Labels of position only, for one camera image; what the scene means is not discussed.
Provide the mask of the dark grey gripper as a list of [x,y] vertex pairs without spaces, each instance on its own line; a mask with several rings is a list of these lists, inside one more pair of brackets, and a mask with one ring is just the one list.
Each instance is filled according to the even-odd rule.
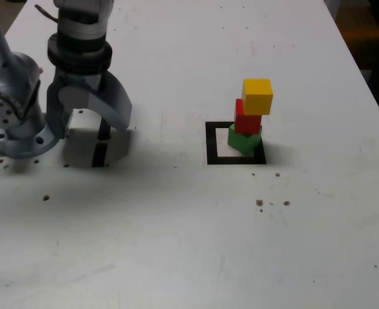
[[55,68],[46,105],[46,121],[55,137],[66,138],[74,109],[92,110],[111,127],[125,131],[132,104],[123,85],[107,70],[97,75],[76,75]]

